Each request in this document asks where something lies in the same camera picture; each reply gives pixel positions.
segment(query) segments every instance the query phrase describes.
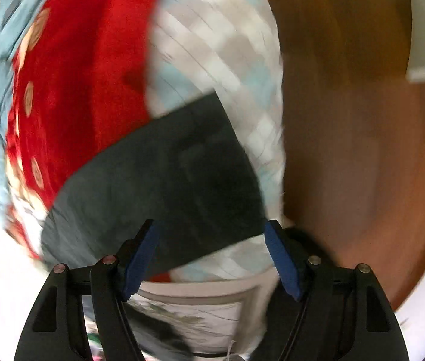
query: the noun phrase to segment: folded dark fabric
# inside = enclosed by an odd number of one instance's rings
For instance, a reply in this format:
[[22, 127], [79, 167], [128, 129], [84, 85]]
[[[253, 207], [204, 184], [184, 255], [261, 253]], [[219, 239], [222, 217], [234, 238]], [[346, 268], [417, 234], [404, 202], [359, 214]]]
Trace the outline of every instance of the folded dark fabric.
[[44, 260], [94, 264], [147, 218], [161, 224], [148, 276], [262, 233], [257, 178], [216, 94], [130, 133], [67, 180], [45, 221]]

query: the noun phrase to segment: red cloth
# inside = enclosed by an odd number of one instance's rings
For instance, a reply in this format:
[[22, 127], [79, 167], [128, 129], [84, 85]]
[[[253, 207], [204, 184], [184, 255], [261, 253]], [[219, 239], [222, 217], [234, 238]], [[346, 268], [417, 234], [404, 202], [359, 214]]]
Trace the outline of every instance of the red cloth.
[[155, 2], [47, 0], [45, 27], [20, 72], [16, 58], [8, 153], [21, 159], [26, 185], [47, 209], [75, 171], [149, 121], [145, 67]]

